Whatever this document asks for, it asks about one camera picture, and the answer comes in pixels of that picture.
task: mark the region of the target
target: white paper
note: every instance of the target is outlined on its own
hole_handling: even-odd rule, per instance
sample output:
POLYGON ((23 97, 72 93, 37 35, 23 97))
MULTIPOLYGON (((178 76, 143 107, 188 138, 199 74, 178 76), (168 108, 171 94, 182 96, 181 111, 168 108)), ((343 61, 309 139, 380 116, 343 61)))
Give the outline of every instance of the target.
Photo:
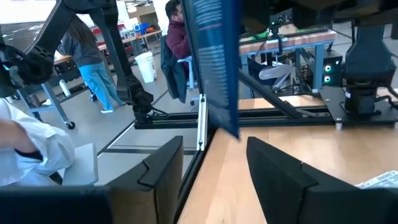
POLYGON ((356 186, 361 189, 398 188, 398 171, 387 171, 356 186))

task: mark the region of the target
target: white sneaker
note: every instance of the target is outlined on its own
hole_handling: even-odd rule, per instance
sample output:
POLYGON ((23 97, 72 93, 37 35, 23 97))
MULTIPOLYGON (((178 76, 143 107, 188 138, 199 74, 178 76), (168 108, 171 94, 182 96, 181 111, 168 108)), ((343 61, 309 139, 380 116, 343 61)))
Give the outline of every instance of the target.
POLYGON ((112 113, 113 110, 101 110, 101 113, 112 113))

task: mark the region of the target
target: robotic arm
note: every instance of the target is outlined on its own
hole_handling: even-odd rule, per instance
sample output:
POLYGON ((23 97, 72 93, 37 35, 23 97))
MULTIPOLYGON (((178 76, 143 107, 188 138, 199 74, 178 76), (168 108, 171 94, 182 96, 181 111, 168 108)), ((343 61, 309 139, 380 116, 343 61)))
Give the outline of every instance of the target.
POLYGON ((0 35, 0 97, 10 96, 24 85, 37 85, 50 79, 55 50, 76 14, 89 14, 102 30, 118 76, 118 95, 132 105, 138 123, 147 122, 154 97, 143 89, 131 71, 118 30, 116 0, 57 1, 37 38, 25 52, 5 45, 0 35))

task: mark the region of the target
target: hand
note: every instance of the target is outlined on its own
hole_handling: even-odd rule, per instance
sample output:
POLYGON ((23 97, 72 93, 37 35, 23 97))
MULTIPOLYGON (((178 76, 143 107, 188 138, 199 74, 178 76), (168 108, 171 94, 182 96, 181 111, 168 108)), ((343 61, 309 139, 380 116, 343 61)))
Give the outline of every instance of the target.
POLYGON ((0 149, 7 147, 24 153, 37 151, 21 125, 15 121, 0 119, 0 149))

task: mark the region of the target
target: man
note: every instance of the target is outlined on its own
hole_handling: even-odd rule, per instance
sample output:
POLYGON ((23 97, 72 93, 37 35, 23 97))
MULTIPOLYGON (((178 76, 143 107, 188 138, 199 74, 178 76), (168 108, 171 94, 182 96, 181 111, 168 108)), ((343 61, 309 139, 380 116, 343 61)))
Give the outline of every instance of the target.
MULTIPOLYGON (((191 51, 188 44, 187 33, 185 32, 185 24, 180 1, 170 0, 166 4, 165 10, 170 21, 166 44, 178 59, 186 58, 191 55, 191 51)), ((188 63, 185 62, 183 65, 186 73, 188 73, 188 63)))
POLYGON ((67 133, 0 99, 0 187, 60 184, 57 171, 72 165, 74 153, 67 133))

